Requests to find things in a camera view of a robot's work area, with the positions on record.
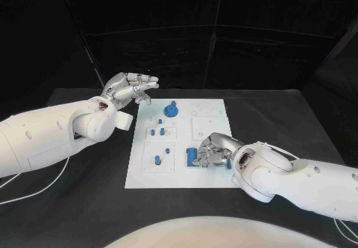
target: black table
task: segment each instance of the black table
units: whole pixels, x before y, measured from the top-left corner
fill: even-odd
[[[57,89],[50,105],[86,100],[99,89]],[[223,98],[233,136],[245,143],[269,142],[298,157],[344,164],[338,151],[298,90],[151,90],[154,98]],[[53,187],[40,195],[0,206],[0,247],[104,247],[139,228],[200,215],[259,220],[337,246],[350,246],[331,218],[301,210],[283,197],[255,200],[242,189],[125,189],[138,116],[129,131],[70,159]],[[25,173],[0,190],[0,201],[41,190],[64,161]]]

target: white task board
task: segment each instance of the white task board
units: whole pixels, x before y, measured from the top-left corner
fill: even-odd
[[[178,115],[167,117],[165,107],[172,101]],[[142,101],[126,188],[237,188],[232,182],[234,171],[227,167],[188,167],[187,148],[198,149],[214,132],[232,136],[223,99],[152,99],[151,106]],[[155,156],[161,157],[161,165],[155,164]]]

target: white board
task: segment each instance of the white board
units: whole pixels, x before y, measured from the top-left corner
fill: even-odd
[[[165,107],[172,101],[177,101],[180,112],[175,117],[167,117]],[[126,188],[237,188],[232,182],[232,169],[213,166],[188,167],[187,148],[198,149],[213,132],[232,136],[223,99],[152,99],[151,106],[143,101],[139,107]],[[161,165],[155,164],[155,156],[161,156]]]

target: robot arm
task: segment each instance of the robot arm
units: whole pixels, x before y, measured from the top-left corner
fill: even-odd
[[[102,96],[2,121],[0,178],[55,164],[104,141],[116,127],[129,130],[133,116],[119,110],[132,98],[151,105],[145,90],[158,88],[158,81],[158,77],[120,73],[107,82]]]
[[[259,201],[269,203],[279,194],[304,210],[358,222],[358,169],[307,159],[289,161],[270,145],[245,145],[220,133],[204,140],[194,163],[204,167],[232,163],[233,182]]]

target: blue plastic part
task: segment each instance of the blue plastic part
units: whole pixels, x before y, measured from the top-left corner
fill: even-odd
[[[168,117],[175,117],[178,115],[178,107],[175,101],[172,101],[172,104],[165,107],[165,115]]]
[[[227,168],[232,169],[232,162],[230,162],[230,160],[229,160]]]
[[[187,149],[187,161],[190,167],[198,167],[198,165],[193,164],[193,161],[197,159],[197,148],[188,148]]]
[[[155,156],[155,164],[156,165],[161,165],[162,164],[162,161],[161,161],[161,157],[159,156]]]

